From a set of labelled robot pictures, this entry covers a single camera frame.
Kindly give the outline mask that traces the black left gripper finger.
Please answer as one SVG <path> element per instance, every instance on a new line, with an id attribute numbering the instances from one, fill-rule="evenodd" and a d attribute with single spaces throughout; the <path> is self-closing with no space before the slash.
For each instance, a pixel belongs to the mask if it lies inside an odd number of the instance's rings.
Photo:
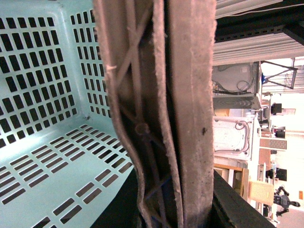
<path id="1" fill-rule="evenodd" d="M 216 171 L 212 201 L 214 228 L 273 228 L 274 225 L 247 203 Z"/>

